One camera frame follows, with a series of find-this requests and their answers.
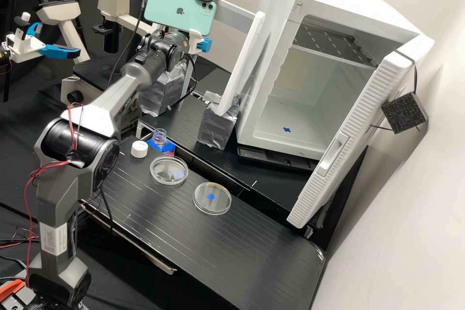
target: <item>petri dish with blue spot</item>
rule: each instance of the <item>petri dish with blue spot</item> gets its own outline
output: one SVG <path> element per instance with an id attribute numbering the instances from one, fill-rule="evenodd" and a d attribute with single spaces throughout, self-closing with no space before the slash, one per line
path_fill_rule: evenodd
<path id="1" fill-rule="evenodd" d="M 200 184 L 192 196 L 195 206 L 202 212 L 218 216 L 231 207 L 231 194 L 222 185 L 207 182 Z"/>
<path id="2" fill-rule="evenodd" d="M 176 185 L 186 180 L 189 169 L 178 157 L 159 156 L 150 164 L 150 173 L 161 184 Z"/>

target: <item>black platform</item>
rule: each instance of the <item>black platform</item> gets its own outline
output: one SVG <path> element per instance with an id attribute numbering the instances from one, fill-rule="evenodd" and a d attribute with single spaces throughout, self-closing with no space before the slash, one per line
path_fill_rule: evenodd
<path id="1" fill-rule="evenodd" d="M 119 229 L 239 309 L 309 308 L 324 265 L 317 247 L 236 197 L 223 215 L 202 213 L 192 194 L 208 179 L 190 171 L 179 186 L 157 183 L 149 164 L 160 153 L 135 159 L 133 140 L 104 183 Z"/>
<path id="2" fill-rule="evenodd" d="M 197 133 L 206 104 L 189 96 L 181 110 L 174 109 L 154 118 L 144 115 L 140 123 L 149 129 L 164 128 L 168 137 L 218 171 L 237 180 L 244 188 L 255 190 L 286 211 L 292 207 L 304 187 L 310 172 L 286 170 L 273 165 L 242 160 L 237 155 L 237 140 L 233 131 L 224 151 L 197 142 Z"/>

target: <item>red wire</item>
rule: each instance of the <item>red wire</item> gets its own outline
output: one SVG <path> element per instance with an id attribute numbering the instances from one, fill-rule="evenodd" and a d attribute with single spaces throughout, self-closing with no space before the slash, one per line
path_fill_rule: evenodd
<path id="1" fill-rule="evenodd" d="M 71 103 L 68 105 L 68 119 L 69 119 L 69 129 L 71 131 L 71 148 L 73 150 L 77 150 L 78 148 L 78 140 L 79 140 L 79 129 L 81 127 L 81 118 L 82 118 L 82 113 L 83 109 L 81 109 L 81 117 L 79 119 L 79 124 L 77 125 L 77 138 L 74 138 L 74 128 L 73 128 L 73 121 L 71 120 L 71 107 L 74 105 L 79 105 L 81 108 L 83 108 L 83 105 L 81 103 Z M 26 182 L 26 185 L 24 186 L 24 204 L 26 206 L 26 212 L 28 213 L 29 217 L 29 237 L 28 237 L 28 252 L 26 256 L 26 285 L 29 287 L 29 261 L 31 259 L 31 244 L 32 244 L 32 239 L 36 238 L 36 235 L 32 231 L 32 215 L 31 215 L 31 210 L 29 208 L 29 202 L 28 202 L 28 186 L 32 183 L 32 181 L 38 177 L 42 172 L 54 168 L 54 167 L 59 167 L 63 165 L 69 164 L 69 161 L 63 161 L 63 162 L 58 162 L 54 164 L 49 164 L 45 165 L 43 167 L 38 168 L 37 170 L 34 170 L 31 172 L 31 178 Z"/>
<path id="2" fill-rule="evenodd" d="M 69 120 L 69 130 L 71 131 L 71 148 L 73 150 L 78 149 L 78 138 L 79 138 L 79 130 L 81 128 L 81 120 L 79 119 L 79 124 L 77 125 L 77 139 L 74 138 L 74 127 L 73 127 L 73 122 L 71 121 L 71 107 L 77 105 L 80 106 L 81 108 L 83 107 L 81 103 L 78 102 L 73 102 L 70 105 L 68 105 L 68 120 Z"/>
<path id="3" fill-rule="evenodd" d="M 13 243 L 13 244 L 10 244 L 10 245 L 0 246 L 0 248 L 8 248 L 8 247 L 13 247 L 13 246 L 21 245 L 21 244 L 22 244 L 22 242 L 16 242 L 16 243 Z"/>
<path id="4" fill-rule="evenodd" d="M 35 171 L 32 171 L 32 173 L 34 173 L 34 175 L 29 178 L 29 180 L 26 182 L 26 185 L 24 186 L 24 205 L 26 206 L 26 212 L 28 213 L 28 217 L 29 217 L 29 237 L 28 237 L 28 252 L 27 252 L 27 255 L 26 255 L 26 285 L 29 287 L 29 261 L 30 261 L 30 258 L 31 258 L 31 244 L 32 244 L 32 239 L 35 237 L 33 237 L 33 226 L 32 226 L 32 215 L 31 215 L 31 210 L 29 208 L 29 201 L 28 201 L 28 186 L 32 183 L 32 181 L 37 177 L 39 176 L 42 172 L 50 169 L 50 168 L 53 168 L 53 167 L 59 167 L 59 166 L 63 166 L 63 165 L 67 165 L 69 164 L 69 161 L 63 161 L 63 162 L 59 162 L 59 163 L 55 163 L 55 164 L 52 164 L 52 165 L 49 165 L 49 166 L 44 166 L 44 167 L 41 167 Z"/>

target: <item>petri dish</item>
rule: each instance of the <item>petri dish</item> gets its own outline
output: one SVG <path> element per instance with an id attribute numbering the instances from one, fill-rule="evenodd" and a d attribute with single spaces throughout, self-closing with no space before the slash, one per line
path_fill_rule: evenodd
<path id="1" fill-rule="evenodd" d="M 226 213 L 232 201 L 231 194 L 224 186 L 212 182 L 200 184 L 192 198 L 198 209 L 214 216 Z"/>
<path id="2" fill-rule="evenodd" d="M 159 156 L 150 164 L 150 173 L 161 184 L 176 185 L 186 180 L 189 169 L 178 157 Z"/>

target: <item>mint green iphone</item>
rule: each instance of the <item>mint green iphone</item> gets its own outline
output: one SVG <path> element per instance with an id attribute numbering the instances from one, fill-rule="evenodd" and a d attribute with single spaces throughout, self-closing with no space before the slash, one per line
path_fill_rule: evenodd
<path id="1" fill-rule="evenodd" d="M 208 35 L 217 5 L 202 0 L 147 0 L 145 19 L 183 31 Z"/>

